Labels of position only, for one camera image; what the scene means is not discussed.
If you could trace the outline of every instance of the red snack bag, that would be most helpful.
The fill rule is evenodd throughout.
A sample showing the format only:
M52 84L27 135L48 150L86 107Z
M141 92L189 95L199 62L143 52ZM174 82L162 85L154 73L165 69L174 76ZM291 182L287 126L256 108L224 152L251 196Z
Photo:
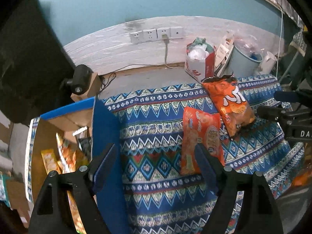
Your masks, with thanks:
M202 86L221 114L227 132L232 137L242 126L255 120L255 114L244 96L239 92L237 79L233 76L205 79Z
M224 165L223 149L219 138L220 114L209 114L191 107L184 108L181 174L201 173L195 160L197 143L203 143L210 154Z

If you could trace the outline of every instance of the wall socket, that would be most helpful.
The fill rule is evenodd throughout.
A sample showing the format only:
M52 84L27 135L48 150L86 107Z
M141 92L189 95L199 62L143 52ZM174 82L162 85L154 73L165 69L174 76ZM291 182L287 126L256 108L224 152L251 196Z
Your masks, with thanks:
M183 38L183 27L182 26L174 26L170 27L171 38Z
M158 40L162 40L164 34L167 34L168 38L170 38L170 27L162 27L157 29Z
M156 29L143 30L144 41L153 41L157 40L157 31Z
M129 35L133 44L144 42L143 31L131 32Z

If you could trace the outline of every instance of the patterned tablecloth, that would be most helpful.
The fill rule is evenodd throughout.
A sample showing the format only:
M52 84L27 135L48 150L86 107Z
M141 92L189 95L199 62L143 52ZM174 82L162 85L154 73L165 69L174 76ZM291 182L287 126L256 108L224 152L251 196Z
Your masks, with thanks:
M254 110L259 105L291 108L274 100L281 88L271 75L239 79L239 88ZM133 233L200 232L216 197L201 175L179 172L184 107L217 113L201 84L139 90L103 101L122 124L123 184ZM220 138L226 164L242 173L263 171L275 198L290 186L304 154L302 144L289 147L277 123L261 119L234 140L222 124ZM242 198L239 192L227 232L235 228Z

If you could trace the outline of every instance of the open cardboard box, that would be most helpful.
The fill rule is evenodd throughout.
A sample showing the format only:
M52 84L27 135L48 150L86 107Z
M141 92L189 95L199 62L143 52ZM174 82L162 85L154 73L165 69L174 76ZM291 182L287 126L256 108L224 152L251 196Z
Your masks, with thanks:
M35 203L41 186L47 176L41 151L53 149L59 159L56 133L75 145L73 131L89 127L93 137L91 156L102 153L107 143L115 143L119 152L120 124L118 119L97 98L88 98L54 111L45 113L31 121L26 157L26 197ZM99 211L112 234L129 233L126 205L122 186L120 154L113 166L103 189L96 194Z

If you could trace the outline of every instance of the trash bin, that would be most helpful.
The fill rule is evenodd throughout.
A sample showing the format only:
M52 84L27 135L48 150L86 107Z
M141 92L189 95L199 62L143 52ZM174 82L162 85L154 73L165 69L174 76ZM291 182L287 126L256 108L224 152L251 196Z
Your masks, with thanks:
M229 61L228 72L232 71L236 77L248 77L254 74L255 69L262 61L261 54L254 54L252 59L243 54L234 43L232 57Z

